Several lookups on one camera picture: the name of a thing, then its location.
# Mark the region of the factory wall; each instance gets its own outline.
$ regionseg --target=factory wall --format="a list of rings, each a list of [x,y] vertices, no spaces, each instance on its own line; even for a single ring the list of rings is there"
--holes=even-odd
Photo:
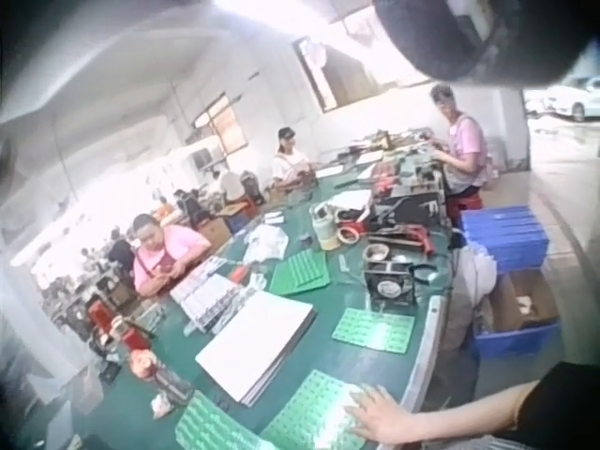
[[[368,2],[313,2],[324,17],[356,10]],[[336,4],[336,10],[323,9]],[[447,125],[428,97],[431,85],[387,92],[323,113],[289,37],[265,26],[238,21],[235,31],[213,45],[198,65],[174,81],[164,106],[184,140],[194,119],[221,93],[241,96],[233,104],[248,146],[228,158],[234,170],[252,170],[264,185],[278,146],[277,130],[290,126],[297,145],[311,158],[327,160],[336,149],[377,129],[432,127],[445,136]],[[529,168],[529,130],[520,91],[457,86],[457,100],[484,128],[491,146],[505,153],[510,170]]]
[[[48,169],[30,172],[22,166],[22,185],[13,189],[0,206],[0,233],[7,251],[15,252],[26,245],[59,215],[59,203],[72,206],[85,197],[95,183],[110,183],[113,175],[127,173],[153,158],[163,156],[181,142],[164,115],[157,115],[70,152],[61,162],[47,127],[34,128],[14,141],[17,149],[36,148],[45,155]],[[189,160],[182,160],[187,184],[196,185],[198,172]]]

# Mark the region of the workbench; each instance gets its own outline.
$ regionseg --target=workbench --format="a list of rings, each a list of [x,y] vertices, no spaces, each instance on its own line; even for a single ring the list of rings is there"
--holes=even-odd
[[[280,226],[290,237],[286,256],[300,251],[301,244],[298,236],[312,233],[309,206],[339,193],[334,186],[355,178],[363,169],[364,167],[354,167],[349,172],[322,179],[310,201],[279,208],[284,210],[286,216],[285,223]],[[251,228],[258,223],[260,223],[259,217],[248,227]],[[188,318],[174,302],[168,302],[167,318],[157,329],[153,351],[165,364],[191,381],[213,401],[225,400],[228,404],[228,414],[255,433],[263,430],[315,368],[347,383],[382,385],[407,410],[418,411],[428,389],[435,364],[446,311],[445,296],[448,294],[448,286],[452,280],[448,241],[442,232],[434,231],[431,235],[432,244],[440,256],[433,257],[429,262],[436,264],[438,274],[431,281],[430,286],[417,289],[419,305],[414,309],[415,325],[409,349],[403,355],[377,352],[331,339],[345,308],[365,307],[368,298],[366,288],[354,277],[341,272],[338,262],[338,255],[345,254],[352,273],[360,276],[364,241],[363,239],[352,247],[343,246],[328,253],[327,263],[332,279],[330,285],[291,297],[312,304],[317,312],[316,318],[297,347],[287,357],[275,379],[252,408],[236,404],[227,398],[222,389],[212,382],[194,361],[196,354],[210,340],[210,335],[194,332],[191,336],[184,337],[183,328],[188,323]],[[239,261],[245,250],[243,236],[234,237],[219,254],[230,260]],[[415,255],[414,260],[421,262],[423,258],[425,257]],[[268,278],[272,274],[275,263],[265,263],[271,268]],[[226,264],[219,269],[219,272],[227,274],[233,268],[233,265]],[[242,368],[232,361],[232,370],[238,369]],[[74,412],[75,430],[83,436],[98,435],[114,450],[180,448],[175,441],[173,431],[182,410],[172,412],[160,420],[153,420],[150,401],[156,394],[152,386],[135,380],[129,369],[124,367],[115,383],[105,389],[103,401],[88,416],[78,416],[77,412]],[[44,439],[44,434],[40,435],[45,433],[45,427],[39,426],[44,423],[40,416],[50,414],[46,412],[50,408],[39,411],[23,430],[22,435],[27,437],[27,444]],[[37,427],[34,419],[41,421]],[[364,448],[373,449],[376,445],[368,443]]]

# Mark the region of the white car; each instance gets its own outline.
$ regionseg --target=white car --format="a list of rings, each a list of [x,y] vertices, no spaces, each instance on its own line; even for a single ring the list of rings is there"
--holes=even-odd
[[[583,122],[587,117],[600,117],[600,77],[574,78],[549,87],[545,108],[556,114]]]

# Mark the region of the hand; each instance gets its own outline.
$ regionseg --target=hand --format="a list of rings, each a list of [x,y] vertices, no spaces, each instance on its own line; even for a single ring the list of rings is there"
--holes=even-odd
[[[448,154],[446,152],[443,152],[442,150],[433,150],[433,155],[431,156],[432,159],[435,159],[436,161],[440,161],[440,162],[447,162],[448,160]]]
[[[179,278],[186,273],[186,265],[182,262],[176,261],[175,264],[172,265],[171,272],[169,272],[169,277],[171,278]]]
[[[415,416],[404,411],[383,387],[366,386],[363,392],[352,394],[352,398],[358,406],[348,406],[346,412],[356,419],[358,426],[351,433],[385,445],[415,441]]]

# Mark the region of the stacked blue crates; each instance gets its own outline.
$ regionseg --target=stacked blue crates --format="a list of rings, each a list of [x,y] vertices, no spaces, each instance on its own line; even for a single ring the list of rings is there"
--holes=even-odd
[[[498,264],[498,274],[539,269],[548,253],[548,236],[527,206],[463,211],[462,230],[484,246]],[[535,328],[486,333],[475,337],[483,358],[539,352],[559,330],[558,322]]]
[[[463,211],[461,219],[467,239],[487,249],[499,274],[542,266],[548,236],[527,206]]]

